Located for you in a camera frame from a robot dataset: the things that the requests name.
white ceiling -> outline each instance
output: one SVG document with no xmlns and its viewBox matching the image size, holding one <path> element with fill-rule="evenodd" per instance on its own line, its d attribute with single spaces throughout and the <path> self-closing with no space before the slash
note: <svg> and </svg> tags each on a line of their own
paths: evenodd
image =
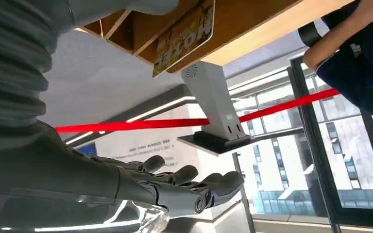
<svg viewBox="0 0 373 233">
<path fill-rule="evenodd" d="M 151 66 L 104 39 L 71 31 L 59 39 L 44 75 L 47 113 L 39 119 L 52 126 L 96 123 L 183 83 L 179 74 L 151 74 Z"/>
</svg>

black base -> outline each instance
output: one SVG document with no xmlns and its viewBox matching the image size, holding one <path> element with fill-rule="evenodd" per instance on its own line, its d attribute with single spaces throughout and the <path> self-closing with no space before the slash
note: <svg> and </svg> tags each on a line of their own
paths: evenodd
<svg viewBox="0 0 373 233">
<path fill-rule="evenodd" d="M 198 131 L 193 135 L 178 137 L 178 140 L 215 154 L 223 154 L 255 142 L 254 139 L 251 140 L 249 135 L 228 141 L 203 131 Z"/>
</svg>

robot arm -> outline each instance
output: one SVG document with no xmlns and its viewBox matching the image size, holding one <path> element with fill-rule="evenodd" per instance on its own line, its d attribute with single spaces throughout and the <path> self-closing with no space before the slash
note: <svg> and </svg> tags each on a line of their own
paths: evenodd
<svg viewBox="0 0 373 233">
<path fill-rule="evenodd" d="M 152 174 L 163 165 L 160 157 L 127 164 L 87 158 L 65 145 L 52 127 L 36 120 L 46 111 L 38 96 L 47 89 L 48 82 L 42 74 L 51 69 L 51 54 L 60 34 L 120 9 L 165 14 L 177 3 L 0 0 L 0 196 L 5 196 L 0 199 L 2 209 L 10 208 L 9 200 L 19 197 L 64 201 L 62 208 L 73 202 L 67 209 L 75 213 L 80 211 L 74 208 L 79 203 L 112 205 L 117 200 L 133 200 L 164 207 L 171 217 L 179 217 L 224 203 L 239 191 L 243 179 L 236 172 L 213 174 L 194 183 L 191 180 L 197 171 L 192 166 L 175 173 Z M 38 202 L 24 203 L 14 204 L 15 209 L 10 209 L 10 216 L 4 220 L 16 225 L 33 217 L 18 212 L 28 207 L 36 209 Z M 45 212 L 56 216 L 59 209 L 48 206 Z"/>
</svg>

red rope barrier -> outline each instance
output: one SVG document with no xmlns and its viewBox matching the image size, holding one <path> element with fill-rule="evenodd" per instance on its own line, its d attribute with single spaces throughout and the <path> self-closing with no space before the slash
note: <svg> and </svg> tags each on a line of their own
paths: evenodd
<svg viewBox="0 0 373 233">
<path fill-rule="evenodd" d="M 322 92 L 318 92 L 312 95 L 303 96 L 301 98 L 290 100 L 285 103 L 277 104 L 275 106 L 259 110 L 241 116 L 239 120 L 246 122 L 259 117 L 271 115 L 286 109 L 293 107 L 302 106 L 308 103 L 312 103 L 317 100 L 329 98 L 338 95 L 339 92 L 335 89 L 329 89 Z M 113 131 L 128 131 L 128 130 L 142 130 L 142 129 L 161 129 L 161 128 L 177 128 L 177 127 L 190 127 L 190 126 L 203 126 L 209 124 L 208 119 L 170 119 L 170 120 L 141 120 L 134 122 L 113 122 L 113 123 L 99 123 L 99 124 L 88 124 L 88 125 L 74 125 L 74 126 L 62 126 L 56 127 L 58 133 L 86 133 L 89 131 L 99 132 L 113 132 Z"/>
</svg>

sticker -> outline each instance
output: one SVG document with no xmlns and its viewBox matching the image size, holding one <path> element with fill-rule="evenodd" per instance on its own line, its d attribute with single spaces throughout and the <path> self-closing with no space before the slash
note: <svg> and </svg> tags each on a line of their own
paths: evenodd
<svg viewBox="0 0 373 233">
<path fill-rule="evenodd" d="M 208 42 L 214 31 L 215 0 L 205 0 L 158 38 L 152 77 Z"/>
</svg>

